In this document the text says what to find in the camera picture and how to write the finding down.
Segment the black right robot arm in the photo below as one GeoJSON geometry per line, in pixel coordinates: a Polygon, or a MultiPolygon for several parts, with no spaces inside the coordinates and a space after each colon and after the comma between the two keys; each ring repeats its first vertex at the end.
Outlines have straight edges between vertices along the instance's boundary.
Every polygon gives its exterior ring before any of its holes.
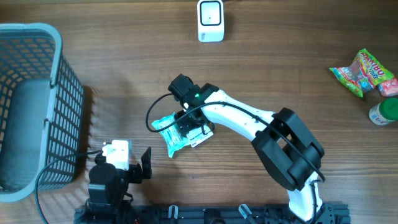
{"type": "Polygon", "coordinates": [[[250,140],[268,174],[288,192],[289,209],[301,221],[317,223],[322,199],[318,183],[324,149],[288,108],[265,111],[242,103],[217,86],[198,86],[183,74],[168,87],[183,110],[175,124],[183,135],[205,124],[220,124],[250,140]]]}

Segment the teal tissue packet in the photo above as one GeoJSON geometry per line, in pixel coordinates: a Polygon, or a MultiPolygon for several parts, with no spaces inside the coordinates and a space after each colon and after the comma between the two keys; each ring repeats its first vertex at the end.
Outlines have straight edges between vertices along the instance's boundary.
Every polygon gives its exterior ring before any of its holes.
{"type": "MultiPolygon", "coordinates": [[[[163,117],[162,119],[155,120],[152,122],[152,126],[156,130],[162,129],[175,121],[175,115],[176,113],[173,113],[163,117]]],[[[167,145],[168,155],[170,158],[173,158],[175,152],[190,144],[190,141],[180,134],[176,124],[164,131],[161,131],[160,135],[163,137],[167,145]]]]}

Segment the Haribo gummy bag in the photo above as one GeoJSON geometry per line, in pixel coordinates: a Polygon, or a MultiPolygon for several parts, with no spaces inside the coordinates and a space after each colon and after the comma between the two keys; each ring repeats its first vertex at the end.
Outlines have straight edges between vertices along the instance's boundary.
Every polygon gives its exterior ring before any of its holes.
{"type": "Polygon", "coordinates": [[[360,98],[382,82],[394,78],[393,73],[366,49],[362,49],[356,54],[350,66],[332,67],[330,71],[343,86],[360,98]]]}

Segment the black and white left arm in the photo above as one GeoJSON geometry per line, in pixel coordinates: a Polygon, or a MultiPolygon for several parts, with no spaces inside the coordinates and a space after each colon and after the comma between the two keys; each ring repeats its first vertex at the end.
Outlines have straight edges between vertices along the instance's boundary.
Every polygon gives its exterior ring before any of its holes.
{"type": "Polygon", "coordinates": [[[134,200],[128,193],[129,184],[140,184],[152,177],[151,148],[141,157],[140,164],[128,164],[118,169],[106,162],[102,153],[95,157],[95,166],[89,172],[89,198],[75,210],[74,223],[79,224],[138,224],[139,215],[132,208],[134,200]]]}

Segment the green lid jar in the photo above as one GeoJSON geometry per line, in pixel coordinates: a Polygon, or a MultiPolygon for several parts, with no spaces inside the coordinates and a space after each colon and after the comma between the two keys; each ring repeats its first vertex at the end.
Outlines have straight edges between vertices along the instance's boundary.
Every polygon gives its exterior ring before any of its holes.
{"type": "Polygon", "coordinates": [[[369,119],[376,125],[385,126],[398,120],[397,98],[388,98],[369,110],[369,119]]]}

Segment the white snack packet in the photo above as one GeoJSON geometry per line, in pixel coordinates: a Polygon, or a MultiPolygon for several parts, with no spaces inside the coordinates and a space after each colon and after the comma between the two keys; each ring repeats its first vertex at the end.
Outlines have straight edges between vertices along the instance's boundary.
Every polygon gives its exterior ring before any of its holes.
{"type": "Polygon", "coordinates": [[[195,128],[187,133],[186,137],[191,147],[196,147],[213,136],[213,131],[205,124],[201,128],[195,128]]]}

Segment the red white candy packet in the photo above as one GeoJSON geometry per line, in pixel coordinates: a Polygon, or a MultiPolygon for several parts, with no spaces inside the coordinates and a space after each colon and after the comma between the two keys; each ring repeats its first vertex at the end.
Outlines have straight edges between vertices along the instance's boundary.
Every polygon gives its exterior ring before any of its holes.
{"type": "Polygon", "coordinates": [[[386,80],[378,85],[382,96],[390,97],[398,95],[398,81],[396,78],[386,80]]]}

